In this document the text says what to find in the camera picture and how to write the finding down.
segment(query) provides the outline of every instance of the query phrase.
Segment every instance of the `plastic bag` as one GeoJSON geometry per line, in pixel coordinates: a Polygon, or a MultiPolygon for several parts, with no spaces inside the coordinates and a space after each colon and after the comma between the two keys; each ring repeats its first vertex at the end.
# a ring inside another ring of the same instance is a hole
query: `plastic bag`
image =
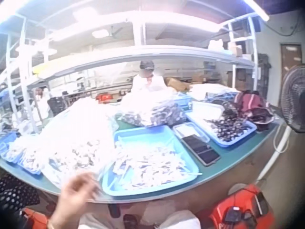
{"type": "Polygon", "coordinates": [[[118,128],[109,105],[84,98],[58,114],[40,135],[45,158],[42,173],[57,187],[71,176],[91,171],[100,179],[115,158],[113,132],[118,128]]]}
{"type": "Polygon", "coordinates": [[[121,102],[122,121],[136,126],[174,125],[185,121],[170,89],[129,93],[121,102]]]}

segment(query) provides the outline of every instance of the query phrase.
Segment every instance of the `electric fan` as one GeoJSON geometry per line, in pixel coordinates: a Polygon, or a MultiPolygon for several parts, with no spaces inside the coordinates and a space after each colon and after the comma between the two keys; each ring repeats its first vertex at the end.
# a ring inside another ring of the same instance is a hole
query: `electric fan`
{"type": "Polygon", "coordinates": [[[295,66],[287,72],[282,88],[281,111],[287,127],[278,147],[274,146],[275,152],[261,171],[257,181],[260,181],[265,176],[280,153],[288,148],[287,141],[291,130],[297,133],[305,133],[305,64],[295,66]]]}

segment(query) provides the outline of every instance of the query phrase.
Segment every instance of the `cap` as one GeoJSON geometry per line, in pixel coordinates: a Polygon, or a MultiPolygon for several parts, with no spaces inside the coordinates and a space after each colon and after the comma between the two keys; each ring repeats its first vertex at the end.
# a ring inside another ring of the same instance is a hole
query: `cap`
{"type": "Polygon", "coordinates": [[[140,69],[146,69],[149,71],[154,70],[154,63],[152,61],[141,61],[140,69]]]}

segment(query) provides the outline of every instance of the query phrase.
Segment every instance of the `ceiling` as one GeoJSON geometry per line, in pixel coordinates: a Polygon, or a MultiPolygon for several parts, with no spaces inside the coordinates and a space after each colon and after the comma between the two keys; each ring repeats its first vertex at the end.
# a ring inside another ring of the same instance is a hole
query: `ceiling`
{"type": "MultiPolygon", "coordinates": [[[[287,8],[286,11],[291,10],[287,7],[286,0],[257,0],[257,2],[269,13],[277,13],[276,9],[283,10],[284,5],[287,8]]],[[[46,30],[55,31],[76,23],[72,13],[88,6],[93,7],[100,15],[129,10],[164,10],[180,12],[216,23],[253,12],[243,0],[30,0],[18,11],[18,14],[29,20],[26,37],[32,41],[32,39],[44,38],[46,30]]],[[[16,42],[20,36],[22,22],[22,18],[12,16],[0,25],[0,71],[5,68],[6,34],[12,36],[13,43],[16,42]]],[[[51,59],[80,52],[88,49],[90,45],[133,39],[131,23],[116,24],[113,28],[108,26],[103,29],[116,31],[120,28],[122,28],[121,31],[115,37],[96,39],[91,35],[92,31],[88,31],[61,42],[51,42],[50,47],[58,50],[51,59]]],[[[211,33],[174,25],[147,25],[146,35],[148,39],[172,38],[200,42],[210,37],[211,33]]],[[[11,56],[17,57],[18,53],[12,51],[11,56]]],[[[42,62],[41,54],[34,57],[33,65],[40,62],[42,62]]]]}

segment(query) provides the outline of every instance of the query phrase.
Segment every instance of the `fan grille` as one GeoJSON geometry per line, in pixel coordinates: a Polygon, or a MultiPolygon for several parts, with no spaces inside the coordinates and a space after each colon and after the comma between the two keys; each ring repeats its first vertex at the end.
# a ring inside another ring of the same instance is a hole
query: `fan grille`
{"type": "Polygon", "coordinates": [[[305,133],[305,65],[296,66],[286,74],[281,109],[286,123],[296,132],[305,133]]]}

